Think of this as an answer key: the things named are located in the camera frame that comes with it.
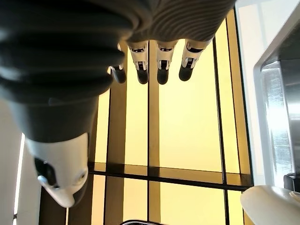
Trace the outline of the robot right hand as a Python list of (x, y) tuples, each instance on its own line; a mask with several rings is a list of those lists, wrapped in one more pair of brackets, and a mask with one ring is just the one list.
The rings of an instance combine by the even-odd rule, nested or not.
[(157, 43), (165, 84), (178, 40), (179, 77), (190, 79), (233, 0), (3, 0), (0, 95), (33, 156), (37, 179), (62, 207), (75, 206), (88, 179), (98, 96), (124, 83), (125, 41), (141, 84), (149, 79), (148, 41)]

